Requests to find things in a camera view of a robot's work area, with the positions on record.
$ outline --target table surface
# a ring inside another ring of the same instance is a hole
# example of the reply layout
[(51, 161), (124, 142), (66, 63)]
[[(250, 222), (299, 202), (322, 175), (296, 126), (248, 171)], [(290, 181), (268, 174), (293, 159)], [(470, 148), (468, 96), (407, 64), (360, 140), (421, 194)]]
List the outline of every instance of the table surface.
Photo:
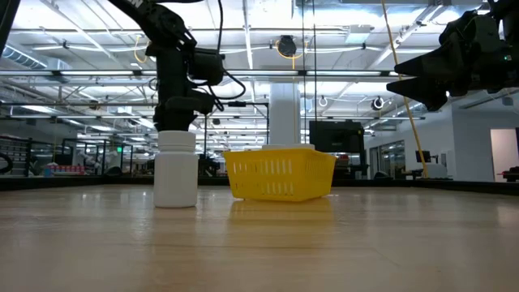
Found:
[(335, 188), (152, 206), (152, 186), (0, 193), (0, 291), (517, 291), (519, 199)]

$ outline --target plastic bottle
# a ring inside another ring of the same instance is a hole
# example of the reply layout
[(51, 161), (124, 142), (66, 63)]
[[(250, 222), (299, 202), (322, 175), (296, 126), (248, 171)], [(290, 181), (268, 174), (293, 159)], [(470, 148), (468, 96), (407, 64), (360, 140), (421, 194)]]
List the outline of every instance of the plastic bottle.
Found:
[(159, 208), (186, 208), (196, 205), (198, 156), (196, 135), (186, 131), (159, 132), (155, 156), (153, 203)]

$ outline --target white column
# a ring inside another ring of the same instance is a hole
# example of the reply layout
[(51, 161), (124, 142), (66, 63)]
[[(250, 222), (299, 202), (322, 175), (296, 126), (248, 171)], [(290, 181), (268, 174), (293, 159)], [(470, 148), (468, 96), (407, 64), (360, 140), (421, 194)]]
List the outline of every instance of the white column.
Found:
[(270, 85), (270, 144), (301, 143), (301, 106), (298, 84)]

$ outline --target white wall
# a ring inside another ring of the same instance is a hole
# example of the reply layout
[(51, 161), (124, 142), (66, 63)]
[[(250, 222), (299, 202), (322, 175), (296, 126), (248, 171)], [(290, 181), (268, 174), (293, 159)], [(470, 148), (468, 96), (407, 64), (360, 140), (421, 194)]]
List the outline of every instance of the white wall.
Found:
[(486, 112), (455, 109), (453, 130), (457, 179), (494, 182), (491, 129), (516, 127), (519, 127), (519, 115), (511, 110)]
[[(431, 152), (431, 155), (448, 154), (448, 175), (456, 177), (457, 168), (454, 158), (454, 134), (453, 115), (450, 105), (445, 106), (439, 113), (426, 114), (423, 121), (415, 121), (418, 137), (422, 150)], [(405, 142), (405, 169), (421, 169), (422, 164), (416, 161), (415, 152), (418, 150), (414, 133), (409, 121), (404, 121), (394, 132), (376, 132), (376, 137), (367, 138), (365, 147), (367, 150), (368, 164), (369, 149), (380, 145), (404, 140)]]
[(519, 166), (517, 131), (516, 129), (492, 129), (490, 134), (495, 181), (504, 183), (506, 179), (498, 173)]

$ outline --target yellow basket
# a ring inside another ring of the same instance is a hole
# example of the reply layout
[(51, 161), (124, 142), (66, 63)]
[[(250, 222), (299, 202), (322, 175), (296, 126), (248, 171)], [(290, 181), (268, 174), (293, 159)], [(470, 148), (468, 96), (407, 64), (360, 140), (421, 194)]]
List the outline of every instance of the yellow basket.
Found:
[(311, 149), (225, 152), (235, 198), (303, 201), (328, 195), (336, 158)]

